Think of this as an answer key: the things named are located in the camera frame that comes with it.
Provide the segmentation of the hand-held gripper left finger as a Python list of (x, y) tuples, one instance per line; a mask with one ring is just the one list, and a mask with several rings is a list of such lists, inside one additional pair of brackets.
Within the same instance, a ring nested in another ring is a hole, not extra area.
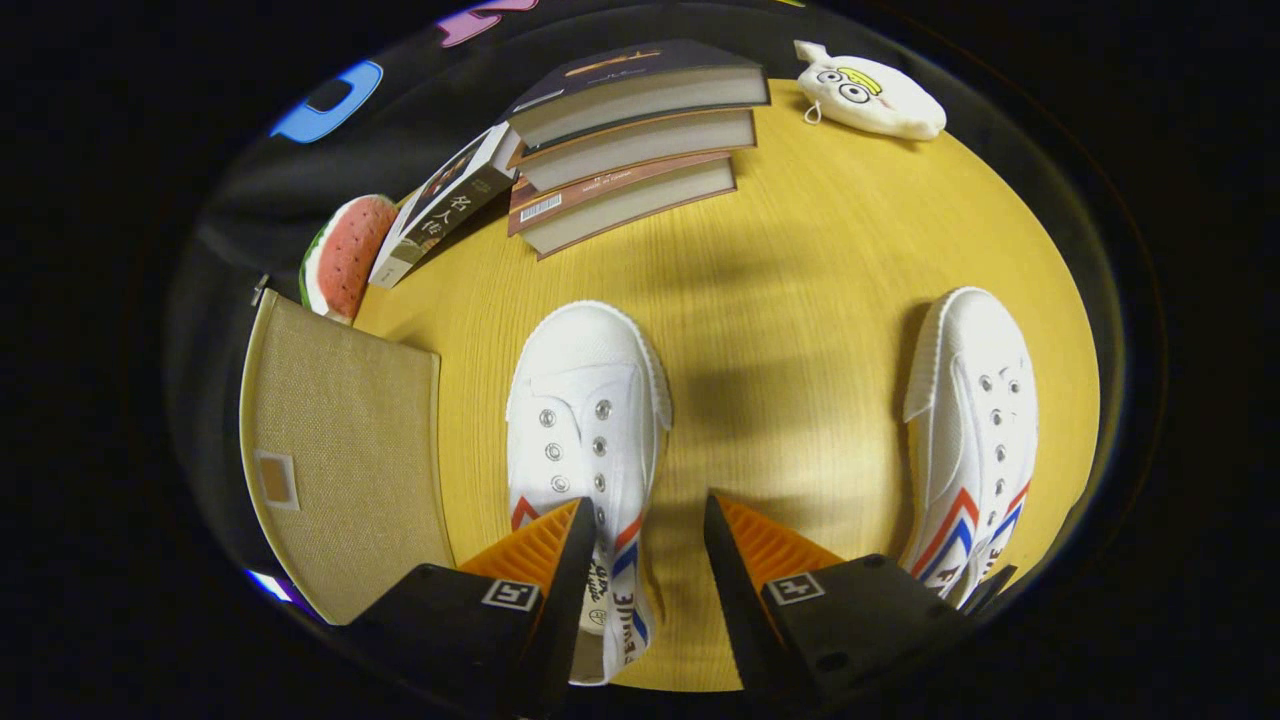
[(340, 629), (361, 659), (457, 719), (545, 719), (568, 685), (595, 547), (575, 498), (462, 568), (421, 564)]

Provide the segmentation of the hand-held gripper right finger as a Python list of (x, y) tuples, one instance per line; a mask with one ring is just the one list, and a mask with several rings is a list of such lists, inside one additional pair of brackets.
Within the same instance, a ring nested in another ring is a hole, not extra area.
[(709, 493), (703, 536), (733, 661), (756, 714), (835, 714), (908, 684), (974, 630), (893, 560), (845, 560)]

